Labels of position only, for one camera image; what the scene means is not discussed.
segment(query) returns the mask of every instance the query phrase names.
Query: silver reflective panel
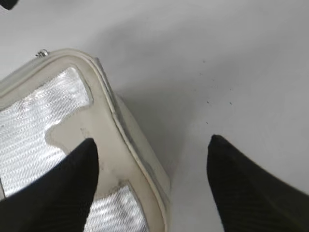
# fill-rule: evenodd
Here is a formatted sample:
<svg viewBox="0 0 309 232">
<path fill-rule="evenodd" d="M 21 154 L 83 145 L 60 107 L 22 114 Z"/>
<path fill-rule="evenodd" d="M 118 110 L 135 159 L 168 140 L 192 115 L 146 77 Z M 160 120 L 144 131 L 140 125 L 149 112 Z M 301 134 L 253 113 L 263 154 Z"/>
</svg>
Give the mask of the silver reflective panel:
<svg viewBox="0 0 309 232">
<path fill-rule="evenodd" d="M 45 141 L 46 131 L 90 104 L 74 68 L 67 68 L 27 97 L 0 111 L 0 179 L 10 196 L 56 166 L 64 152 Z"/>
<path fill-rule="evenodd" d="M 84 232 L 148 232 L 143 211 L 128 185 L 92 203 Z"/>
</svg>

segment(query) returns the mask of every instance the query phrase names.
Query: white floor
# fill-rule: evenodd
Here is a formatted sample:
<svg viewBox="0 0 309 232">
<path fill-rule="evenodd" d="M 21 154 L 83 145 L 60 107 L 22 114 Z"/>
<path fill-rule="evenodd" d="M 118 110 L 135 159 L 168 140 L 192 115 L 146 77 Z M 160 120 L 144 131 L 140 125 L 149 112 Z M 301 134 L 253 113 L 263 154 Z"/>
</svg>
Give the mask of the white floor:
<svg viewBox="0 0 309 232">
<path fill-rule="evenodd" d="M 172 232 L 222 232 L 206 178 L 221 134 L 309 193 L 309 1 L 21 0 L 0 76 L 42 49 L 100 58 L 172 178 Z"/>
</svg>

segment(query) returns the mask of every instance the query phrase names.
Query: white leather bag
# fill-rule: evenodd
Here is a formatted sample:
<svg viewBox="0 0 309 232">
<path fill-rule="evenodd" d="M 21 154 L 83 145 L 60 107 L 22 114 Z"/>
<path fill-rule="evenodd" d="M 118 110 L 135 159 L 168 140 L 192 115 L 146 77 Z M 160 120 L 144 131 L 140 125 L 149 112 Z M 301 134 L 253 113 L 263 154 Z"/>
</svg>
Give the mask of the white leather bag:
<svg viewBox="0 0 309 232">
<path fill-rule="evenodd" d="M 37 56 L 0 82 L 2 197 L 93 138 L 99 178 L 85 231 L 167 232 L 169 178 L 99 60 L 71 49 Z"/>
</svg>

